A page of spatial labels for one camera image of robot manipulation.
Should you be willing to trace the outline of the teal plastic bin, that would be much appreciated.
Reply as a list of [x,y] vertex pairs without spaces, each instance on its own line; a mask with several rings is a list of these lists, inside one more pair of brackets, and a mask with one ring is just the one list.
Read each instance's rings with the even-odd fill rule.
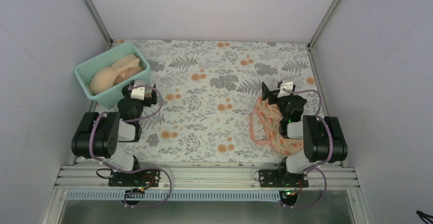
[[131,81],[150,84],[151,66],[131,42],[93,57],[74,68],[74,74],[87,98],[109,108],[124,96],[122,89]]

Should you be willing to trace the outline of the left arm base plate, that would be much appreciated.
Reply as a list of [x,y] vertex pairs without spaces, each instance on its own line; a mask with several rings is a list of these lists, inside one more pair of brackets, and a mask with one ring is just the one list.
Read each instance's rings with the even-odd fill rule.
[[108,186],[110,187],[158,187],[160,170],[147,169],[137,173],[122,173],[112,171]]

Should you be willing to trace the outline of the pink mesh laundry bag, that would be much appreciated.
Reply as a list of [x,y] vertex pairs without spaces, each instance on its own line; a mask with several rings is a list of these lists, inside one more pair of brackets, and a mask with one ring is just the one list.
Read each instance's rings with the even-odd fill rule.
[[294,155],[303,149],[302,139],[285,139],[279,134],[282,116],[276,105],[270,105],[259,97],[249,116],[249,133],[257,145],[268,145],[278,154]]

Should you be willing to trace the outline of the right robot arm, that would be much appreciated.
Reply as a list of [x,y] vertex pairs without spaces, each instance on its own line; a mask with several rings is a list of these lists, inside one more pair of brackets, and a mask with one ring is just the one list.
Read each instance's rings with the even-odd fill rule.
[[321,117],[319,111],[305,115],[307,99],[289,81],[278,83],[276,90],[261,84],[261,97],[255,113],[261,122],[266,140],[274,151],[285,156],[283,169],[277,172],[277,182],[288,187],[296,173],[308,173],[326,163],[343,161],[348,154],[342,128],[337,117]]

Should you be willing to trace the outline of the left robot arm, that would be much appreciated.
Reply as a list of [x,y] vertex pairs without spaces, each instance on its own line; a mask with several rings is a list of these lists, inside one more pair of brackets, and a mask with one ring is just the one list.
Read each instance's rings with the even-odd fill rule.
[[71,141],[71,151],[77,157],[94,159],[113,172],[122,173],[130,186],[142,179],[138,159],[117,147],[118,143],[138,142],[145,119],[143,110],[158,103],[156,85],[132,81],[122,89],[123,98],[116,112],[86,112]]

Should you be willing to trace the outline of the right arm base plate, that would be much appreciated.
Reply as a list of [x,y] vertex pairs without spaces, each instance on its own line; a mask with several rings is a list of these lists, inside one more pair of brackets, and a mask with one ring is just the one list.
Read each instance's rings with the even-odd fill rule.
[[280,172],[277,169],[259,170],[258,179],[262,188],[306,188],[309,186],[307,176],[301,173]]

